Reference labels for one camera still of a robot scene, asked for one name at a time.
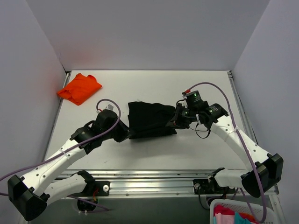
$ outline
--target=white table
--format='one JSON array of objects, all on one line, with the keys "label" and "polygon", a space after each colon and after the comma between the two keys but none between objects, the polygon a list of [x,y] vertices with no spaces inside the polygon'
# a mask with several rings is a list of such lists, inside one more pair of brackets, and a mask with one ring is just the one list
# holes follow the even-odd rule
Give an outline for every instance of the white table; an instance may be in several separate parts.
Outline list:
[{"label": "white table", "polygon": [[[182,98],[181,92],[199,82],[211,82],[226,93],[238,126],[243,129],[235,96],[226,71],[124,71],[124,70],[74,70],[76,74],[93,75],[103,87],[76,106],[63,100],[55,129],[46,153],[48,158],[56,152],[71,134],[85,123],[96,118],[99,99],[114,100],[121,108],[121,120],[128,123],[128,102],[143,101],[173,105]],[[209,104],[219,103],[227,110],[222,94],[214,87],[201,85],[197,88]],[[100,104],[105,108],[108,103]],[[220,167],[243,169],[238,156],[217,135],[211,133],[200,139],[192,130],[177,130],[173,136],[126,140],[116,143],[104,141],[88,156],[72,164],[74,170],[184,170],[217,169]]]}]

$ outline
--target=basket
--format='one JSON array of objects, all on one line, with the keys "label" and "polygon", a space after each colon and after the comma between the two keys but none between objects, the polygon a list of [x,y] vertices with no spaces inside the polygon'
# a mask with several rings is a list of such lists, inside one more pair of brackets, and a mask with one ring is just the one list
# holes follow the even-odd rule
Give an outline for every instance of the basket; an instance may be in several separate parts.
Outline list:
[{"label": "basket", "polygon": [[[231,209],[236,212],[245,212],[248,214],[251,214],[251,211],[247,205],[246,202],[239,202],[235,200],[229,200],[229,199],[215,199],[212,201],[210,206],[210,224],[213,224],[213,217],[214,217],[214,207],[217,205],[221,205],[224,208]],[[263,207],[258,204],[250,204],[252,207],[252,210],[254,211],[257,218],[261,219],[263,216]],[[264,224],[278,224],[277,217],[273,210],[267,208],[267,217]]]}]

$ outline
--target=cloth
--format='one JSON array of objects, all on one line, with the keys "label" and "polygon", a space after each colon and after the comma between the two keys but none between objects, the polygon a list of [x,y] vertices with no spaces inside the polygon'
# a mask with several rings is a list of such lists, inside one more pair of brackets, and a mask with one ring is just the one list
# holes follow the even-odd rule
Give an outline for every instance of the cloth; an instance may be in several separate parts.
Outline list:
[{"label": "cloth", "polygon": [[238,212],[235,213],[235,224],[251,224],[248,219],[244,219]]},{"label": "cloth", "polygon": [[[231,209],[227,209],[227,208],[224,208],[223,206],[221,205],[217,205],[215,208],[214,208],[214,216],[215,214],[217,213],[221,213],[223,215],[231,215],[231,216],[234,216],[235,215],[235,212],[232,211]],[[254,219],[254,217],[252,215],[249,215],[247,213],[241,213],[240,216],[244,219],[248,219],[250,222],[252,223],[255,223],[255,224],[258,224],[258,222]]]},{"label": "cloth", "polygon": [[235,224],[235,216],[223,215],[221,213],[215,214],[217,224]]},{"label": "cloth", "polygon": [[59,90],[57,95],[79,106],[101,87],[95,77],[91,75],[86,77],[79,73],[66,87]]},{"label": "cloth", "polygon": [[130,102],[128,105],[129,127],[134,133],[130,139],[177,134],[173,128],[165,127],[174,114],[173,106],[145,102]]}]

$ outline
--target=folded orange cloth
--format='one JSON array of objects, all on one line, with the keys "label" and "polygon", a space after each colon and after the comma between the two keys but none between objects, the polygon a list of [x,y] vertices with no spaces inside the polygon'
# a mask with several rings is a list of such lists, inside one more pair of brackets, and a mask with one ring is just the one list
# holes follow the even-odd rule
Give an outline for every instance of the folded orange cloth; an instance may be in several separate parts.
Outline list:
[{"label": "folded orange cloth", "polygon": [[66,87],[59,90],[57,95],[79,106],[101,87],[102,85],[97,83],[95,77],[91,75],[85,77],[79,73]]}]

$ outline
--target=red cloth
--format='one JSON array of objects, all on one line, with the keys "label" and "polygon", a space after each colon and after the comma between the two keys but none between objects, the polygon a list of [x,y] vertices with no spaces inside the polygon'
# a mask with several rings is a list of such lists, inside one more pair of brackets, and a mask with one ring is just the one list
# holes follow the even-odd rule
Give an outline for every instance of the red cloth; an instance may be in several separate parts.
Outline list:
[{"label": "red cloth", "polygon": [[[232,211],[231,209],[228,209],[228,208],[224,208],[223,206],[221,205],[217,205],[215,208],[214,208],[214,216],[215,214],[217,213],[221,213],[223,215],[231,215],[231,216],[234,216],[235,215],[235,212]],[[250,214],[247,214],[247,213],[239,213],[240,216],[243,218],[243,219],[248,219],[248,221],[252,222],[252,223],[256,223],[256,220],[254,219],[254,217]]]},{"label": "red cloth", "polygon": [[79,73],[66,87],[59,90],[57,95],[79,106],[101,87],[95,77],[91,75],[86,77]]}]

